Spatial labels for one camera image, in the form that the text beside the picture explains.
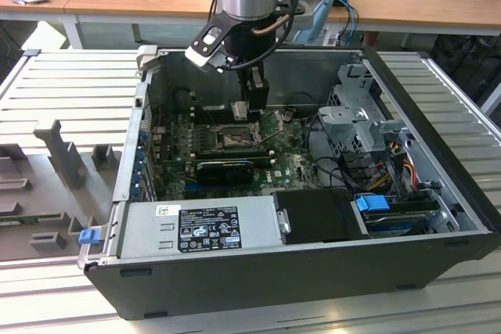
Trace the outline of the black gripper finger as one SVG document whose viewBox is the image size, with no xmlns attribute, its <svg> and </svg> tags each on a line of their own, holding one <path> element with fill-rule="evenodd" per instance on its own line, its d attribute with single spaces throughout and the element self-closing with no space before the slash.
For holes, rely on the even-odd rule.
<svg viewBox="0 0 501 334">
<path fill-rule="evenodd" d="M 265 111 L 269 97 L 269 82 L 263 70 L 258 67 L 251 68 L 247 88 L 247 117 L 254 121 Z"/>
<path fill-rule="evenodd" d="M 240 95 L 241 95 L 241 100 L 244 102 L 248 102 L 249 98 L 249 87 L 248 87 L 249 77 L 250 74 L 248 73 L 247 70 L 239 71 Z"/>
</svg>

